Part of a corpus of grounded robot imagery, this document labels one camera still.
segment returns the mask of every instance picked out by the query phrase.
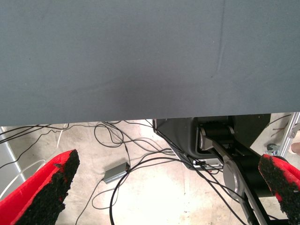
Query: metal frame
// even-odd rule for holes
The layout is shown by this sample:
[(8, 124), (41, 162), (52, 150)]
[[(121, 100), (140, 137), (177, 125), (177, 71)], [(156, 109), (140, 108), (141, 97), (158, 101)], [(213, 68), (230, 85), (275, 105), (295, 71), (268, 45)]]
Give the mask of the metal frame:
[(289, 123), (285, 129), (285, 134), (282, 138), (281, 145), (278, 149), (277, 155), (284, 157), (290, 148), (293, 138), (295, 138), (297, 131), (300, 129), (300, 112), (293, 112)]

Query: gray fabric surface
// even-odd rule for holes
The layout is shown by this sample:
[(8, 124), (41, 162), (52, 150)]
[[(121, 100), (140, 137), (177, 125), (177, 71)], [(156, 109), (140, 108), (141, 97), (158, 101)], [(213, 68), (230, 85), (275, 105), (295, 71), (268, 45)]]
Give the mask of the gray fabric surface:
[(4, 0), (0, 125), (300, 111), (300, 2)]

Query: white floor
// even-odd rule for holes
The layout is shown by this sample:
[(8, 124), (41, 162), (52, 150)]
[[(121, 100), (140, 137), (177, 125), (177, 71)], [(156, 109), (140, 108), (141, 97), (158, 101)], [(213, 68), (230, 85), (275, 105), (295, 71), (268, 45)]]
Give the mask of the white floor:
[[(273, 114), (271, 120), (279, 118), (284, 113)], [(263, 154), (268, 143), (280, 144), (283, 131), (270, 137), (275, 131), (273, 128), (281, 128), (287, 123), (284, 118), (269, 127), (257, 138), (252, 148)], [(151, 128), (127, 124), (121, 122), (116, 125), (132, 138), (147, 137), (156, 141), (161, 147), (169, 147), (166, 142), (153, 133)], [(10, 142), (16, 156), (29, 147), (40, 134), (47, 133), (47, 129), (39, 130), (30, 135), (18, 138)], [(73, 127), (64, 131), (61, 135), (59, 147), (56, 149), (60, 133), (49, 133), (44, 135), (26, 152), (20, 159), (22, 168), (39, 159), (48, 159), (60, 152), (77, 149), (80, 158), (78, 171), (73, 179), (69, 195), (64, 203), (66, 204), (57, 220), (58, 225), (75, 224), (75, 221), (83, 210), (92, 190), (107, 169), (120, 163), (128, 161), (124, 145), (119, 148), (107, 148), (100, 145), (94, 138), (94, 128)], [(97, 128), (96, 134), (103, 143), (111, 144), (109, 134), (105, 128)], [(298, 134), (295, 141), (300, 141)], [(153, 148), (141, 142), (141, 145), (153, 150)], [(131, 164), (138, 162), (139, 158), (147, 152), (134, 143), (128, 143), (128, 151), (131, 157)], [(300, 168), (300, 156), (288, 153), (287, 160)], [(36, 170), (32, 168), (25, 175), (29, 176)], [(222, 174), (217, 179), (223, 183)], [(117, 181), (106, 185), (101, 182), (96, 193), (113, 188)], [(220, 188), (223, 197), (229, 202), (233, 210), (246, 221), (239, 204), (231, 200)], [(95, 199), (97, 207), (109, 206), (112, 192), (107, 192)], [(263, 204), (270, 215), (284, 218), (275, 198), (262, 199)], [(195, 172), (188, 170), (179, 162), (146, 167), (137, 170), (129, 175), (124, 185), (120, 188), (117, 203), (113, 207), (113, 217), (117, 225), (218, 225), (231, 224), (239, 225), (240, 222), (227, 209), (226, 205)], [(109, 210), (94, 209), (89, 203), (86, 211), (80, 217), (78, 224), (110, 224)]]

